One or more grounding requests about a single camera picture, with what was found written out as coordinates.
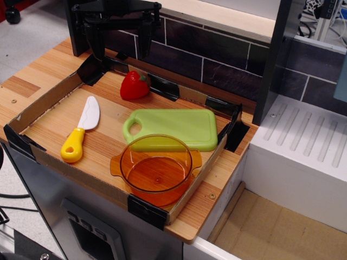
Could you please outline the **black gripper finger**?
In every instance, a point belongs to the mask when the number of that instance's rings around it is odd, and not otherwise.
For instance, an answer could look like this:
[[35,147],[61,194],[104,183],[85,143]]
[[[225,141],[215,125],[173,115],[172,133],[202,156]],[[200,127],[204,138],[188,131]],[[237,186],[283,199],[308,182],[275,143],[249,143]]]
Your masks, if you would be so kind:
[[95,24],[85,23],[86,40],[97,60],[103,60],[105,56],[104,37]]
[[152,21],[143,21],[138,29],[139,51],[144,59],[148,57],[152,42]]

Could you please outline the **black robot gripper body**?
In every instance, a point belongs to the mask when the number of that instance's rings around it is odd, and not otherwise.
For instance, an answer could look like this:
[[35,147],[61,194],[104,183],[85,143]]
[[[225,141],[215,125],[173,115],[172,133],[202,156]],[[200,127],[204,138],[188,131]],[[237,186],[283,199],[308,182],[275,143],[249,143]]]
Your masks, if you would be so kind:
[[149,1],[92,1],[75,4],[78,27],[94,25],[100,29],[135,30],[142,26],[159,28],[162,5]]

